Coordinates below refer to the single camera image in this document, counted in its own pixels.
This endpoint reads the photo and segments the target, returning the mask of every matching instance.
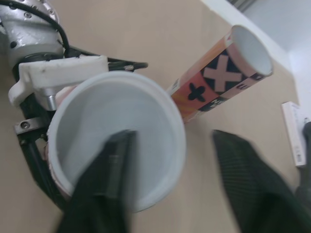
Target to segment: electrical outlet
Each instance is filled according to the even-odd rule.
[[[293,102],[282,104],[287,133],[296,166],[306,165],[306,140],[302,133],[304,125],[310,121],[299,105]]]

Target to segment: white x print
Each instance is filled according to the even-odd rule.
[[[217,69],[206,67],[203,76],[205,78],[215,80],[215,91],[224,92],[225,82],[239,82],[242,79],[242,74],[227,72],[228,56],[220,55],[218,59]]]

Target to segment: black cross print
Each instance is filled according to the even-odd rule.
[[[188,95],[189,100],[198,99],[201,102],[205,102],[205,98],[201,96],[205,92],[205,87],[199,86],[196,88],[193,83],[190,83],[189,88],[191,90],[191,93]]]

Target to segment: printed cylinder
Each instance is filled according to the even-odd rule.
[[[184,123],[272,74],[267,49],[246,28],[233,26],[168,89]]]

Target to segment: bolt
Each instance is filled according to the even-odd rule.
[[[23,130],[26,130],[30,127],[30,124],[27,121],[23,121],[20,126]]]
[[[26,140],[21,140],[21,141],[19,142],[19,144],[20,144],[21,146],[24,146],[24,145],[27,144],[27,142],[26,142]]]
[[[17,46],[17,42],[16,41],[12,41],[11,43],[10,43],[10,47],[13,49],[13,48],[15,48]]]
[[[54,15],[54,10],[49,9],[48,12],[50,13],[50,15]]]
[[[29,12],[25,12],[25,13],[24,13],[24,16],[25,16],[26,18],[31,18],[33,15],[30,14]]]

